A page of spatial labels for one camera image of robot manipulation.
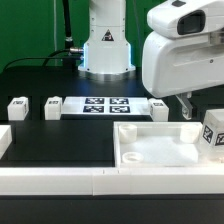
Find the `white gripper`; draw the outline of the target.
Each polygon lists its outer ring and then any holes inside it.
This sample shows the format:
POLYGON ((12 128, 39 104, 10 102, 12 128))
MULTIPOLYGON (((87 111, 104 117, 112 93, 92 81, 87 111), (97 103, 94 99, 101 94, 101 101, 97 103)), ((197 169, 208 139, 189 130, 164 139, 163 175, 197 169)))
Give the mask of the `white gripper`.
POLYGON ((166 0, 147 23, 143 85, 156 98, 177 94, 190 120, 191 92, 224 84, 224 0, 166 0))

